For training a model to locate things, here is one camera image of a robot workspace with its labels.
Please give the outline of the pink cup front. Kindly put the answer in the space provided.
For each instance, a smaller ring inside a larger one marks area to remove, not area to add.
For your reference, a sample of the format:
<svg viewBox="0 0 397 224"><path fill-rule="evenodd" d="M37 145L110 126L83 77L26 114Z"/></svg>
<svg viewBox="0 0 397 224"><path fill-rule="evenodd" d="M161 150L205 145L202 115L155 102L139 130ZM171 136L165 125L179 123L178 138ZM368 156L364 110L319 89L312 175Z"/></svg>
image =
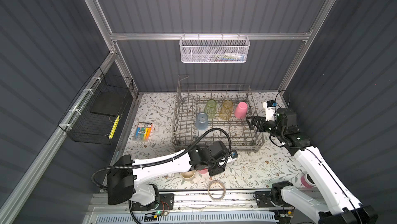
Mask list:
<svg viewBox="0 0 397 224"><path fill-rule="evenodd" d="M237 119L242 120L246 118L247 112L248 112L248 104L246 102L239 102L236 106L234 115Z"/></svg>

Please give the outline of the pink cup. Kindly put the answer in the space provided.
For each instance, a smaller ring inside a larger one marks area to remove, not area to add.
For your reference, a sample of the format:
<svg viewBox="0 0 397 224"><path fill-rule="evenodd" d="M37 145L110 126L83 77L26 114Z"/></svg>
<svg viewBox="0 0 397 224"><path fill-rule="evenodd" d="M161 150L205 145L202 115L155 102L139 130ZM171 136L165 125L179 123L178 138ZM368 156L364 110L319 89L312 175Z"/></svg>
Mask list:
<svg viewBox="0 0 397 224"><path fill-rule="evenodd" d="M208 169L198 170L198 173L207 174L208 173Z"/></svg>
<svg viewBox="0 0 397 224"><path fill-rule="evenodd" d="M237 119L242 120L246 118L247 112L248 112L248 104L246 102L239 102L236 106L234 115Z"/></svg>

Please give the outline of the yellow glass tumbler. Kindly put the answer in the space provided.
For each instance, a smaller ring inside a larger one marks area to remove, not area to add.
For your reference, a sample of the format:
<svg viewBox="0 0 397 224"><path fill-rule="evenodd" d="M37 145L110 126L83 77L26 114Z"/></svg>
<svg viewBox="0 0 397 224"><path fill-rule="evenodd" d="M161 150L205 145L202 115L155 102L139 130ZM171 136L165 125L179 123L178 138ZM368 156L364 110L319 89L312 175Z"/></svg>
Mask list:
<svg viewBox="0 0 397 224"><path fill-rule="evenodd" d="M219 118L228 121L233 112L233 102L230 100L223 101L219 112Z"/></svg>

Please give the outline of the green glass tumbler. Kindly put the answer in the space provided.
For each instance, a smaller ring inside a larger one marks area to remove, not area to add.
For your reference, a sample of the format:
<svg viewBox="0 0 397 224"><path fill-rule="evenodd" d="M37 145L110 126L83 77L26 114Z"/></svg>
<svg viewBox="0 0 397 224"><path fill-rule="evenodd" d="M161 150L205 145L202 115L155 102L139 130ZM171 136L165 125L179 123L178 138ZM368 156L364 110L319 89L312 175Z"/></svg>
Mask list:
<svg viewBox="0 0 397 224"><path fill-rule="evenodd" d="M204 112L207 114L209 120L213 119L217 113L217 102L214 99L208 100Z"/></svg>

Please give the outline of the blue glass tumbler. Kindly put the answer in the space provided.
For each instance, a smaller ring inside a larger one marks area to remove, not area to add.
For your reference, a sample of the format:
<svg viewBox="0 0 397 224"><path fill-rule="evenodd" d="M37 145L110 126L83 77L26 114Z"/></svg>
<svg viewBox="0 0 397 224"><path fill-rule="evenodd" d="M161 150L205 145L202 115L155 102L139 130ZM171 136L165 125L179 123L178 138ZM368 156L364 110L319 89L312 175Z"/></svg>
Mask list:
<svg viewBox="0 0 397 224"><path fill-rule="evenodd" d="M204 131L208 128L208 115L206 113L198 113L196 117L195 127L199 131Z"/></svg>

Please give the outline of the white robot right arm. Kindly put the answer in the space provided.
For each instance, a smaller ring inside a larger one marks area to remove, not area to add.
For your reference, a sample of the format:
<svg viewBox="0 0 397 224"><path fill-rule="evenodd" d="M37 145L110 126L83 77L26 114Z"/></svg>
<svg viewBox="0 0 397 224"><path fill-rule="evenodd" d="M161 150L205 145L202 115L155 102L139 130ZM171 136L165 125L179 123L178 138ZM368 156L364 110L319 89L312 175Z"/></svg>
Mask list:
<svg viewBox="0 0 397 224"><path fill-rule="evenodd" d="M378 214L375 209L370 205L364 206L344 186L311 138L299 130L296 112L290 108L278 108L269 117L252 116L246 121L251 130L277 138L280 147L286 148L305 168L325 200L325 203L320 203L292 183L283 181L272 185L270 197L274 205L294 206L318 224L376 223Z"/></svg>

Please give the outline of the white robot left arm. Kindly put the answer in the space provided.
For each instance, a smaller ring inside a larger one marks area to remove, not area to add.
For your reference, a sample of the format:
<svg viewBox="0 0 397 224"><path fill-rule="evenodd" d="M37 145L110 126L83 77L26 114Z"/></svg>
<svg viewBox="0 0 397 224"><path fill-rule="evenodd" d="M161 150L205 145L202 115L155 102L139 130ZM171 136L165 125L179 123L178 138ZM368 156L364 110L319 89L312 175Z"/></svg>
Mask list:
<svg viewBox="0 0 397 224"><path fill-rule="evenodd" d="M223 173L226 164L237 158L237 152L229 150L221 141L149 160L134 161L130 155L124 155L106 173L108 205L132 201L153 209L159 204L160 196L158 187L148 184L152 179L205 169L214 176Z"/></svg>

